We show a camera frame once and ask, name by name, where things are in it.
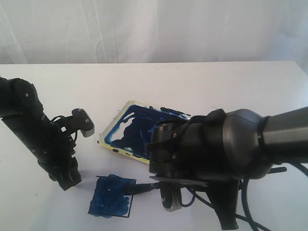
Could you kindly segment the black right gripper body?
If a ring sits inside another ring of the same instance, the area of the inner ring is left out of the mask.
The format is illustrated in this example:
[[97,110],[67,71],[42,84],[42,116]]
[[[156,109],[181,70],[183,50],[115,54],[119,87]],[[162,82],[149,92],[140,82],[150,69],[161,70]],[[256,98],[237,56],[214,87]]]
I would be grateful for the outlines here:
[[214,207],[237,206],[240,180],[188,180],[159,176],[151,176],[150,178],[160,182],[161,185],[169,184],[172,189],[178,187],[205,192]]

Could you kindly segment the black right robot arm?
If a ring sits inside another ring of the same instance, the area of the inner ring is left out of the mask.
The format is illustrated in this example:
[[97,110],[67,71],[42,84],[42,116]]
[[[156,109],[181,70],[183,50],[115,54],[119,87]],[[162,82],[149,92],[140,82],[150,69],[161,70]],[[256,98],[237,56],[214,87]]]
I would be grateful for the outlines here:
[[149,171],[159,182],[163,207],[183,207],[181,188],[205,192],[223,230],[236,230],[238,194],[273,165],[308,161],[308,110],[274,116],[222,109],[189,120],[157,124],[145,146]]

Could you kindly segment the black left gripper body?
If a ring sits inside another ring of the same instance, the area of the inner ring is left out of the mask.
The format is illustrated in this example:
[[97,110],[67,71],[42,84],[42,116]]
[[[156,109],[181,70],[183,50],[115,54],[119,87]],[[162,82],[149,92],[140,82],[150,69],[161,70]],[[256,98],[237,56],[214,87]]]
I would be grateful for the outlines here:
[[66,137],[55,141],[50,147],[44,148],[42,153],[37,155],[38,164],[48,175],[56,172],[69,172],[78,166],[75,154],[76,139]]

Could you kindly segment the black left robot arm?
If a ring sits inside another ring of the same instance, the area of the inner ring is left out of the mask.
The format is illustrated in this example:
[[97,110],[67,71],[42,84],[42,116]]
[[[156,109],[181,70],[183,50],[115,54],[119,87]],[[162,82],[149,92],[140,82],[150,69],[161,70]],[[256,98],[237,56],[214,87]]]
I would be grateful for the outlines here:
[[0,79],[0,119],[63,190],[81,182],[73,156],[76,141],[44,114],[33,84],[20,78]]

